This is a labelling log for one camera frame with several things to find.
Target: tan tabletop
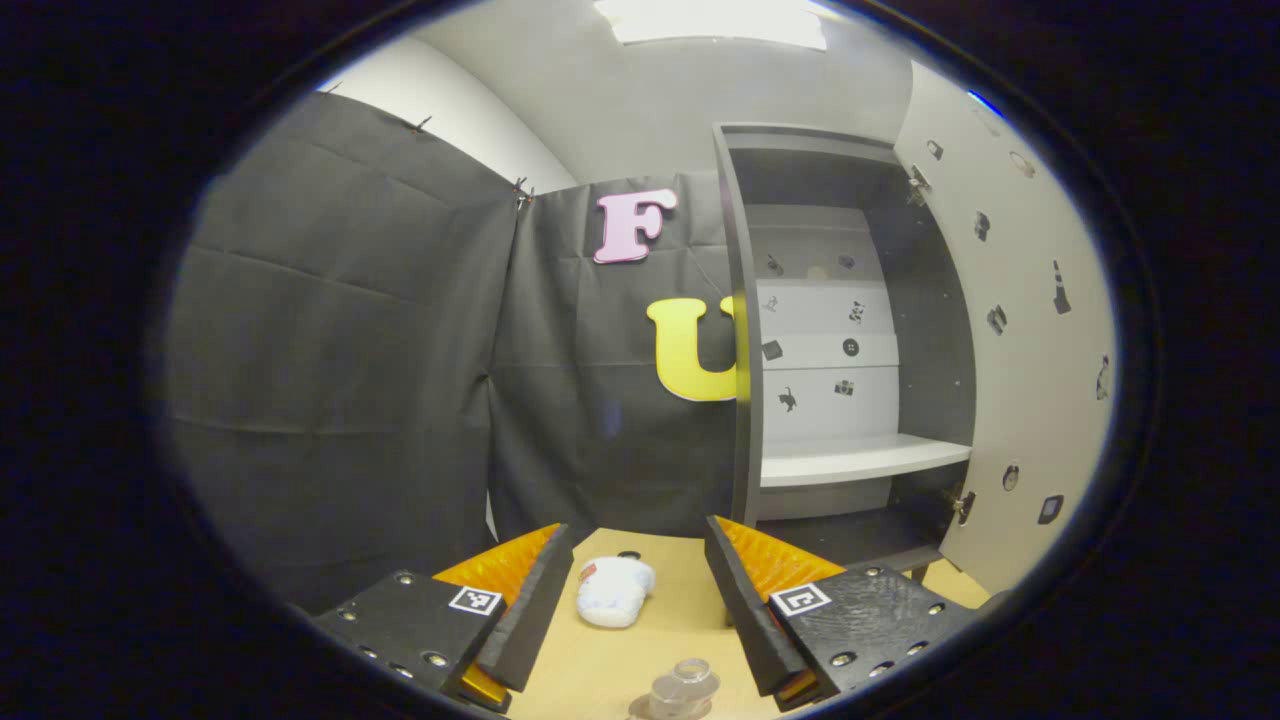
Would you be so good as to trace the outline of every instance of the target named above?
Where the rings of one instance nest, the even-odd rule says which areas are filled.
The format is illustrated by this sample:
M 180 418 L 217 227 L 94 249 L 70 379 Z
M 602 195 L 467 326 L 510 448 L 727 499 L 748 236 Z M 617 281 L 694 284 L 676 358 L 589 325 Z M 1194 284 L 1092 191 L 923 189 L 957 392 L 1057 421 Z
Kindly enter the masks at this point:
M 596 628 L 577 615 L 577 573 L 594 557 L 640 553 L 658 575 L 630 628 Z M 707 720 L 780 715 L 760 697 L 737 633 L 724 625 L 724 601 L 703 555 L 701 538 L 599 529 L 573 548 L 573 570 L 524 693 L 512 693 L 515 720 L 626 720 L 654 678 L 686 657 L 701 657 L 721 688 Z

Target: ceiling light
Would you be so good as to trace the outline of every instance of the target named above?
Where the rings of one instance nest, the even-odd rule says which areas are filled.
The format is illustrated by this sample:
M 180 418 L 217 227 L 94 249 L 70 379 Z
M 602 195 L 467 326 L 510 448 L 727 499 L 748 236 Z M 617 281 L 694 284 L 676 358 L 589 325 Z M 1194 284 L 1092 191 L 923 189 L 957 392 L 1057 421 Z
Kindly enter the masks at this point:
M 618 42 L 677 37 L 745 37 L 826 50 L 808 0 L 599 0 Z

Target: letter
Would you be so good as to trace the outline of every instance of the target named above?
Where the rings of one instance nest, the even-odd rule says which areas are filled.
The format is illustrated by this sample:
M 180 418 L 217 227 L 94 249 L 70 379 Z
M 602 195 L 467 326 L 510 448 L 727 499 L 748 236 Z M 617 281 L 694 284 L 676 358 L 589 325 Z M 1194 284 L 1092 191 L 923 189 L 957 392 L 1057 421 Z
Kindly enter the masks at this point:
M 733 316 L 733 299 L 721 300 L 721 310 Z M 655 329 L 654 355 L 658 379 L 676 397 L 694 402 L 733 400 L 737 395 L 737 364 L 712 373 L 698 361 L 698 318 L 707 304 L 692 297 L 659 300 L 645 311 Z
M 623 195 L 605 195 L 596 201 L 604 208 L 604 245 L 595 251 L 595 261 L 626 263 L 641 260 L 649 255 L 649 246 L 636 240 L 636 231 L 644 231 L 653 240 L 662 232 L 660 205 L 668 210 L 676 206 L 676 193 L 671 190 L 648 190 Z M 641 205 L 648 205 L 643 213 L 636 213 Z

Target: yellow letter u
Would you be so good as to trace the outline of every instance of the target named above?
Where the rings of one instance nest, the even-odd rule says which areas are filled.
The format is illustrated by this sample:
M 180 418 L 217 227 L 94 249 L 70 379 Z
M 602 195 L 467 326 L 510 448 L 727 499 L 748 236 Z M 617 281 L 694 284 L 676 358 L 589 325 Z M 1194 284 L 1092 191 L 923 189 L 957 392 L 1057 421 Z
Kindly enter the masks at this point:
M 721 310 L 733 316 L 733 299 L 721 300 Z M 698 361 L 698 318 L 707 304 L 692 297 L 659 300 L 645 311 L 657 325 L 655 363 L 658 379 L 677 397 L 698 402 L 733 400 L 737 395 L 737 365 L 710 373 Z

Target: black fabric backdrop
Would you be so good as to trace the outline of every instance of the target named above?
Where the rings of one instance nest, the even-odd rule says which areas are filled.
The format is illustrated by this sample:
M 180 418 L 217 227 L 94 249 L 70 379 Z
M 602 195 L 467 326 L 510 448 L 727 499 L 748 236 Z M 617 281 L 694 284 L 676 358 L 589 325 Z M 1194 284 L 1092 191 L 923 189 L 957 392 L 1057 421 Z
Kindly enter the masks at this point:
M 598 265 L 602 195 L 680 205 Z M 667 392 L 648 305 L 699 297 L 733 361 L 714 173 L 511 183 L 361 102 L 312 95 L 211 184 L 166 331 L 178 459 L 247 569 L 312 612 L 570 523 L 696 536 L 727 514 L 732 402 Z
M 635 263 L 596 264 L 605 195 L 671 188 L 662 233 Z M 696 297 L 699 357 L 733 364 L 732 292 L 714 172 L 632 178 L 538 197 L 521 210 L 498 320 L 490 489 L 498 536 L 567 521 L 700 536 L 728 514 L 733 402 L 667 392 L 654 365 L 650 302 Z
M 320 611 L 486 544 L 511 186 L 430 135 L 312 96 L 207 192 L 170 310 L 177 451 L 214 524 Z

